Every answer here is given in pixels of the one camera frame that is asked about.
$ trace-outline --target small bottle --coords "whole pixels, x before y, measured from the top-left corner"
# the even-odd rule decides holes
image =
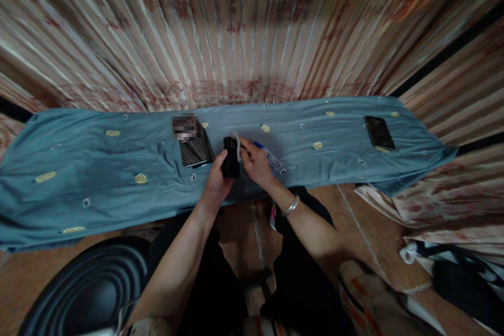
[[[264,152],[266,152],[266,155],[268,156],[268,163],[271,166],[271,168],[273,168],[275,171],[277,171],[280,174],[284,174],[287,171],[284,168],[284,165],[282,164],[280,159],[278,159],[275,155],[273,155],[271,152],[269,152],[269,149],[267,149],[262,144],[260,144],[259,142],[256,142],[256,141],[254,141],[254,145],[256,147],[260,148],[261,150],[264,150]]]

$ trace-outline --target person's right hand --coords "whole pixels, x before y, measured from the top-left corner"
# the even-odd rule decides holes
[[[271,173],[266,152],[246,139],[240,138],[240,142],[240,156],[243,160],[245,171],[252,181],[264,189],[275,178]]]

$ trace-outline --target hand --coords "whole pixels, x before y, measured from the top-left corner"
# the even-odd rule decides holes
[[[265,186],[275,179],[268,164],[268,155],[246,139],[240,138],[240,142],[242,145],[240,156],[245,171],[252,181],[265,189]]]
[[[212,205],[217,205],[217,208],[226,198],[234,181],[233,178],[226,179],[222,176],[221,167],[226,156],[227,150],[222,150],[222,152],[215,157],[212,169],[210,169],[208,181],[206,182],[205,191],[202,195],[202,198],[212,201]]]

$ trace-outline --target black pants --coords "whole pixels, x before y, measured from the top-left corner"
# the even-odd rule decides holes
[[[327,209],[304,186],[291,191],[334,227]],[[185,213],[171,218],[152,243],[147,281],[188,217]],[[261,316],[275,318],[303,335],[353,334],[336,288],[279,213],[275,228],[283,234],[282,250],[273,265],[277,290],[261,308]],[[212,229],[179,335],[228,335],[247,317],[243,290],[224,258],[219,239],[219,232]]]

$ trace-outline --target round black seat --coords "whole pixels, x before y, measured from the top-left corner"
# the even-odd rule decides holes
[[[121,308],[142,292],[149,244],[140,237],[120,236],[86,249],[44,288],[19,335],[74,336],[115,330]],[[122,317],[127,318],[132,308],[126,307]]]

